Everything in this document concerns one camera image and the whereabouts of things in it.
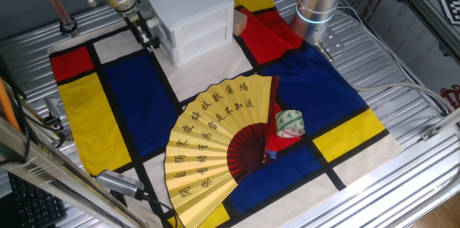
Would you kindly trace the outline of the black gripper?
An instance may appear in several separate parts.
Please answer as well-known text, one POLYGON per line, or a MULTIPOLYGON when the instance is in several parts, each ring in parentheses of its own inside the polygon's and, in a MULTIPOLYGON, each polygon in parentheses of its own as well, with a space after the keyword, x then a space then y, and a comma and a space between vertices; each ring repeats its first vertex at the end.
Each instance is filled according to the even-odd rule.
POLYGON ((158 37, 154 37, 150 32, 141 12, 138 9, 132 9, 125 13, 125 22, 138 43, 148 51, 153 51, 160 46, 158 37))

